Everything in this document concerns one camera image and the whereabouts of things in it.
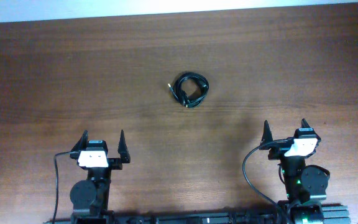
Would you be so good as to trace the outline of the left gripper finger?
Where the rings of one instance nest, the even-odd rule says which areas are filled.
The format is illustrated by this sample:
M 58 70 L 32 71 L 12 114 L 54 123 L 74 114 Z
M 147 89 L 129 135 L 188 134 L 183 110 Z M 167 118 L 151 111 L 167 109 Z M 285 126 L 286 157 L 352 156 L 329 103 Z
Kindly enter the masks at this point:
M 84 130 L 80 140 L 74 145 L 71 149 L 71 152 L 79 152 L 86 149 L 86 145 L 88 143 L 88 131 Z
M 121 130 L 121 133 L 120 133 L 120 139 L 119 139 L 117 151 L 120 155 L 120 159 L 123 164 L 128 164 L 131 162 L 131 156 L 130 156 L 129 150 L 127 148 L 126 139 L 125 139 L 123 129 Z

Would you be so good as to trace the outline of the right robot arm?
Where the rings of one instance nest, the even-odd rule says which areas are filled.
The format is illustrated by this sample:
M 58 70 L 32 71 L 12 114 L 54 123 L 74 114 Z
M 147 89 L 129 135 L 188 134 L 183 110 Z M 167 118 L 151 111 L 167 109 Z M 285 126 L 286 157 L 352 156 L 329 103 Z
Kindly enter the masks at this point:
M 301 127 L 293 136 L 274 140 L 269 122 L 264 122 L 260 145 L 268 150 L 268 160 L 279 161 L 280 178 L 287 200 L 277 203 L 282 223 L 323 223 L 321 202 L 326 200 L 330 172 L 317 165 L 306 165 L 316 153 L 321 138 L 301 120 Z

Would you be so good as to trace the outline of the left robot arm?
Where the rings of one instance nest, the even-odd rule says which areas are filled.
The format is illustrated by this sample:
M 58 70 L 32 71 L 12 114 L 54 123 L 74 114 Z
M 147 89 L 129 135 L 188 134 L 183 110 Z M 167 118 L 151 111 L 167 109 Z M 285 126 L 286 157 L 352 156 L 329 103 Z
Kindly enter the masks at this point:
M 117 152 L 119 157 L 108 157 L 104 140 L 89 140 L 84 131 L 70 151 L 70 157 L 87 171 L 87 178 L 77 182 L 70 190 L 73 204 L 72 223 L 115 223 L 114 212 L 108 210 L 111 172 L 121 170 L 131 162 L 124 131 L 121 131 Z

